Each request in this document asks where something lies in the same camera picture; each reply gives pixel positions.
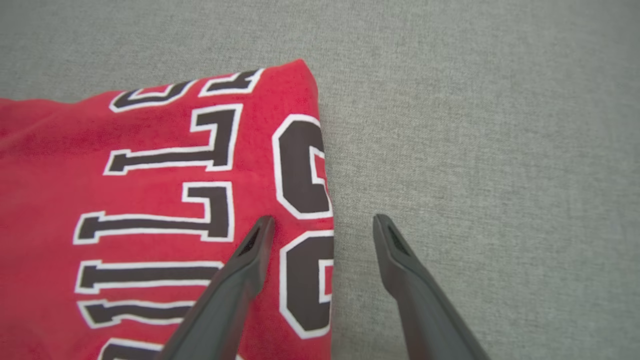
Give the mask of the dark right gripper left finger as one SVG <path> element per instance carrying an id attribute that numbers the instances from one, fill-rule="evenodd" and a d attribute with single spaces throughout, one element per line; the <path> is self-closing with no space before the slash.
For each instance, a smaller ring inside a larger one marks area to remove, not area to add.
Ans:
<path id="1" fill-rule="evenodd" d="M 234 360 L 249 307 L 262 291 L 275 219 L 261 216 L 158 354 L 159 360 Z"/>

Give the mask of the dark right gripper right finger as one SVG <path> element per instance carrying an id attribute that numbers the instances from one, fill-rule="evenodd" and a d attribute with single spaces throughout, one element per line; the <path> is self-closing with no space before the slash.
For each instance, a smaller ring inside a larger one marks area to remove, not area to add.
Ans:
<path id="1" fill-rule="evenodd" d="M 409 359 L 489 360 L 390 216 L 374 215 L 372 236 L 382 285 L 397 303 Z"/>

